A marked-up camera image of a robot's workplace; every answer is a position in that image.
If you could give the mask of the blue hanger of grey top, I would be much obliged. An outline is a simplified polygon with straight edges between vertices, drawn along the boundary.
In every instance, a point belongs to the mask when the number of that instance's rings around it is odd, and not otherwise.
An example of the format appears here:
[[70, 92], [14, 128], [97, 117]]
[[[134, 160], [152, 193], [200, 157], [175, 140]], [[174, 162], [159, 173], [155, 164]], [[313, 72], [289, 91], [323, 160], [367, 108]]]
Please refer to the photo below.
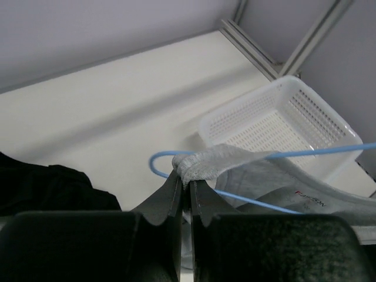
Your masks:
[[[285, 157], [301, 157], [301, 156], [315, 156], [315, 155], [328, 155], [328, 154], [335, 154], [335, 153], [345, 153], [345, 152], [352, 152], [356, 150], [370, 150], [375, 149], [375, 142], [374, 143], [366, 143], [361, 145], [349, 145], [349, 146], [340, 146], [340, 147], [331, 147], [325, 149], [316, 149], [316, 150], [301, 150], [301, 151], [290, 151], [290, 152], [277, 152], [271, 155], [266, 156], [266, 159], [279, 159]], [[168, 151], [161, 151], [153, 154], [149, 159], [149, 169], [156, 175], [163, 177], [165, 179], [168, 178], [167, 173], [163, 173], [155, 168], [154, 162], [156, 159], [163, 157], [163, 156], [175, 156], [180, 154], [185, 155], [192, 155], [194, 152], [192, 151], [184, 151], [184, 150], [168, 150]], [[217, 194], [221, 196], [226, 196], [232, 199], [241, 200], [246, 203], [250, 203], [256, 206], [260, 206], [263, 208], [275, 210], [278, 212], [289, 213], [289, 214], [302, 214], [297, 211], [292, 211], [286, 208], [273, 206], [272, 204], [267, 204], [264, 202], [260, 202], [257, 200], [249, 199], [246, 197], [242, 197], [236, 194], [232, 194], [229, 192], [225, 192], [222, 190], [215, 189], [214, 190]]]

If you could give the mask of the light grey tank top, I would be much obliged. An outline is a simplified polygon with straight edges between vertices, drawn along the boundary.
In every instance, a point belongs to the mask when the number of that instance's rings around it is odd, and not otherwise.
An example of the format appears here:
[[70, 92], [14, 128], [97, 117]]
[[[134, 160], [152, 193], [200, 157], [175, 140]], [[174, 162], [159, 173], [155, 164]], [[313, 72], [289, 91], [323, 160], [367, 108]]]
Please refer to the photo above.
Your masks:
[[375, 200], [336, 189], [270, 152], [250, 152], [215, 145], [192, 155], [172, 159], [184, 185], [215, 180], [217, 190], [304, 214], [331, 214], [344, 219], [360, 242], [375, 244]]

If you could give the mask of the black tank top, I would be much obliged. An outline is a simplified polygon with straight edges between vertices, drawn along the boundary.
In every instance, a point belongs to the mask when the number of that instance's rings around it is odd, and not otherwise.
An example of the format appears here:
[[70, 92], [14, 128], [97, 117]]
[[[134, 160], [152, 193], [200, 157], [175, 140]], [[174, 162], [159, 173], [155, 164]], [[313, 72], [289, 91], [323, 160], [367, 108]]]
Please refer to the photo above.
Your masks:
[[116, 196], [95, 189], [83, 172], [41, 166], [1, 153], [1, 216], [31, 211], [120, 210]]

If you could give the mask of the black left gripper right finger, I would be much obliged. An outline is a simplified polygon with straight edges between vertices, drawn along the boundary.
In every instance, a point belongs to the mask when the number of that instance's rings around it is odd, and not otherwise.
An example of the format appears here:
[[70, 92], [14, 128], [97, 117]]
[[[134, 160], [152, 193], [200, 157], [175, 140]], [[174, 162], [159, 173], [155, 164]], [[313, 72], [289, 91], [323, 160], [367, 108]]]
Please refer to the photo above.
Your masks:
[[329, 215], [240, 213], [189, 184], [195, 281], [374, 281], [352, 228]]

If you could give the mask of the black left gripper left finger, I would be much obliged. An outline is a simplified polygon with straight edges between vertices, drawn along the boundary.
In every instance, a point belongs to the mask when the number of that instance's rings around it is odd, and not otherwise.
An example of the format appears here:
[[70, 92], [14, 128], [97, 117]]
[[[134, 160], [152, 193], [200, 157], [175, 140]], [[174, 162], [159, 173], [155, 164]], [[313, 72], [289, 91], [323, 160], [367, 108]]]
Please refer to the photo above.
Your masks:
[[179, 281], [183, 187], [171, 172], [131, 211], [37, 211], [1, 229], [2, 281]]

